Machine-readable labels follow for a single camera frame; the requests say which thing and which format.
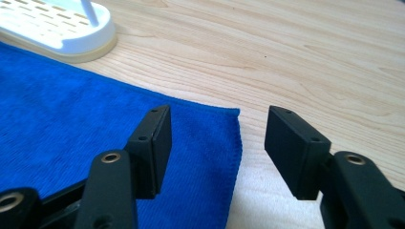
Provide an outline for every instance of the wooden table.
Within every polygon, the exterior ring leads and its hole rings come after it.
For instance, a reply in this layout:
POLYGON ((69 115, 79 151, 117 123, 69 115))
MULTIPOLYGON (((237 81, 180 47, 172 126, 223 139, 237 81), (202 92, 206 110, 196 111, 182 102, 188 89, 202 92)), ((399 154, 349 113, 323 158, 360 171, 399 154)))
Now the wooden table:
POLYGON ((269 105, 299 114, 333 152, 371 158, 405 190, 403 2, 95 2, 111 11, 118 43, 76 66, 241 109, 244 152, 228 228, 323 228, 319 198, 296 200, 264 150, 269 105))

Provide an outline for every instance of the blue towel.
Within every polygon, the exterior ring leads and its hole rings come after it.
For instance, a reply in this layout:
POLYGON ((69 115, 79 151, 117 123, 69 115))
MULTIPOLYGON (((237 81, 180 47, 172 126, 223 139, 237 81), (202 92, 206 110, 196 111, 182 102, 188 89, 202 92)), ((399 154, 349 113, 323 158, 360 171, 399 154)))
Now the blue towel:
POLYGON ((238 109, 134 87, 0 42, 0 192, 42 198, 122 149, 151 108, 169 104, 173 147, 161 194, 139 200, 140 228, 225 228, 242 155, 238 109))

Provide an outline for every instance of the wood grain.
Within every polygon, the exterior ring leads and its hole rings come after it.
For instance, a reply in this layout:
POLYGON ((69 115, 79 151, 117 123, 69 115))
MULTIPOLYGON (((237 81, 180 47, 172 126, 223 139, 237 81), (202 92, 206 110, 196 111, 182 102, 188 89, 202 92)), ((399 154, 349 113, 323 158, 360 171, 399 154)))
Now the wood grain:
POLYGON ((79 68, 241 108, 244 153, 228 228, 323 228, 319 200, 293 198, 266 155, 269 105, 302 116, 332 141, 333 152, 371 158, 405 190, 404 3, 96 2, 111 11, 118 43, 79 68))

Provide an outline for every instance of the white soap dish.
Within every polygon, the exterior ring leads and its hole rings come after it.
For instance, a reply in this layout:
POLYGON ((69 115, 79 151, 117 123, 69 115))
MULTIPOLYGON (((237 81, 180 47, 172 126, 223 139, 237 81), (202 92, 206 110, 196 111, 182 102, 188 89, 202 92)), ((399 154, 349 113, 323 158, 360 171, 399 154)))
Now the white soap dish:
POLYGON ((89 0, 0 0, 0 36, 68 63, 100 58, 117 42, 110 12, 89 0))

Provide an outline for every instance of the light wood surface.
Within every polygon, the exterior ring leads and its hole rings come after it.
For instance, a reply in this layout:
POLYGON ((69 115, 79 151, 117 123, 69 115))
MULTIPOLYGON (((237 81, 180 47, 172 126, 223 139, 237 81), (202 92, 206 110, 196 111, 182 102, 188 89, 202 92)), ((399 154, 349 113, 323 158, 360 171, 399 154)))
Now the light wood surface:
POLYGON ((269 105, 299 114, 332 152, 369 157, 405 190, 403 2, 95 2, 111 11, 118 43, 76 66, 241 109, 244 152, 227 228, 323 228, 319 200, 296 200, 264 150, 269 105))

